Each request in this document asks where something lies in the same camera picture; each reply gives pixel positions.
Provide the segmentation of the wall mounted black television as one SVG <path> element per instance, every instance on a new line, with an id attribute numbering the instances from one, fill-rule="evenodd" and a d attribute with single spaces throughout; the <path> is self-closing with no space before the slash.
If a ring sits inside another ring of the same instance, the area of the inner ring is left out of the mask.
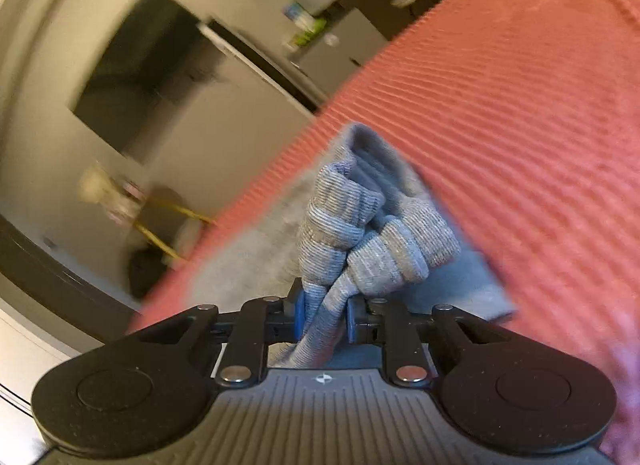
<path id="1" fill-rule="evenodd" d="M 205 28 L 175 0 L 137 0 L 88 76 L 73 113 L 115 151 L 145 163 L 183 106 L 224 62 Z"/>

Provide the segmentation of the black bag on floor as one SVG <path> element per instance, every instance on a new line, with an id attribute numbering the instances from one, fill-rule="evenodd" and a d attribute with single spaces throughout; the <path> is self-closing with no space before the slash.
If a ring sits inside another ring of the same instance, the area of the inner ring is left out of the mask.
<path id="1" fill-rule="evenodd" d="M 168 270 L 166 254 L 155 245 L 135 249 L 127 261 L 127 280 L 132 297 L 142 300 Z"/>

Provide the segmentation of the grey drawer cabinet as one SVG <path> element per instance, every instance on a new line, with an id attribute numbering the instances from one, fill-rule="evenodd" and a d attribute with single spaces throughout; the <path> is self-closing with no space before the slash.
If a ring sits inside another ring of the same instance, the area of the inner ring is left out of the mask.
<path id="1" fill-rule="evenodd" d="M 292 55 L 291 63 L 319 92 L 330 96 L 386 44 L 378 29 L 354 9 Z"/>

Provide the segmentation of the yellow legged side table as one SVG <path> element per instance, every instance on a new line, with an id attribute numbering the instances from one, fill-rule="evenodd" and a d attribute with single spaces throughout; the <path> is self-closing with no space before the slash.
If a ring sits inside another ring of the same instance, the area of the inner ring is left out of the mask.
<path id="1" fill-rule="evenodd" d="M 155 185 L 144 190 L 132 180 L 113 177 L 108 178 L 108 182 L 114 217 L 172 260 L 188 258 L 176 245 L 180 244 L 183 230 L 190 222 L 197 222 L 200 229 L 215 225 L 213 217 L 192 210 L 186 199 L 173 188 Z"/>

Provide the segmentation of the red ribbed bedspread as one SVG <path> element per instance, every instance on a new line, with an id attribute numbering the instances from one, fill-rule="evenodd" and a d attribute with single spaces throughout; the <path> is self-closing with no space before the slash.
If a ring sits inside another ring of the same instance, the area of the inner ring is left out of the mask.
<path id="1" fill-rule="evenodd" d="M 393 144 L 485 256 L 511 329 L 612 379 L 602 448 L 637 463 L 639 0 L 443 0 L 227 206 L 132 327 L 194 305 L 206 265 L 351 122 Z"/>

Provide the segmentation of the dark wooden door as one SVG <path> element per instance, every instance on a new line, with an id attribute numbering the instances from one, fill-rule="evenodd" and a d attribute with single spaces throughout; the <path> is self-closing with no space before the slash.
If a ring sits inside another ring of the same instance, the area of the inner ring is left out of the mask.
<path id="1" fill-rule="evenodd" d="M 126 305 L 79 277 L 1 219 L 1 273 L 44 308 L 101 343 L 124 336 L 137 317 Z"/>

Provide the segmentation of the grey sweatpants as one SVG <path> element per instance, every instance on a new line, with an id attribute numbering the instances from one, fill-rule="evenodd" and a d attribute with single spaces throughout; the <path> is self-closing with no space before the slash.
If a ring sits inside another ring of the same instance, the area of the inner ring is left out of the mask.
<path id="1" fill-rule="evenodd" d="M 392 297 L 413 312 L 451 303 L 485 320 L 514 305 L 480 251 L 375 131 L 347 126 L 245 230 L 210 256 L 186 296 L 221 311 L 303 286 L 303 336 L 270 351 L 273 367 L 375 367 L 346 341 L 349 298 Z"/>

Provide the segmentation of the white wardrobe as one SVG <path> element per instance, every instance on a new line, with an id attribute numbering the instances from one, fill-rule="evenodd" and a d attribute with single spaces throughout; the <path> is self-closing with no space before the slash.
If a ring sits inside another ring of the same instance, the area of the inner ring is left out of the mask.
<path id="1" fill-rule="evenodd" d="M 30 399 L 39 378 L 65 359 L 39 332 L 1 312 L 2 464 L 32 464 L 47 450 Z"/>

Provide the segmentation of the dried flower bouquet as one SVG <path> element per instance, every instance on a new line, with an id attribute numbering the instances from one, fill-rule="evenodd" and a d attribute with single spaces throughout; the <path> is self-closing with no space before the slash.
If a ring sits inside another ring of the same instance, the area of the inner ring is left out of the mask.
<path id="1" fill-rule="evenodd" d="M 111 206 L 122 199 L 122 187 L 100 165 L 88 167 L 78 182 L 78 198 L 81 202 Z"/>

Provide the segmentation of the white bottle on cabinet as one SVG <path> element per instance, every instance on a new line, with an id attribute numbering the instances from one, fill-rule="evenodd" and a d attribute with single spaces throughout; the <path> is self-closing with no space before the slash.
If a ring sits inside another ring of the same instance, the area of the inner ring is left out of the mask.
<path id="1" fill-rule="evenodd" d="M 316 28 L 316 18 L 298 3 L 290 3 L 283 9 L 283 14 L 303 32 L 312 32 Z"/>

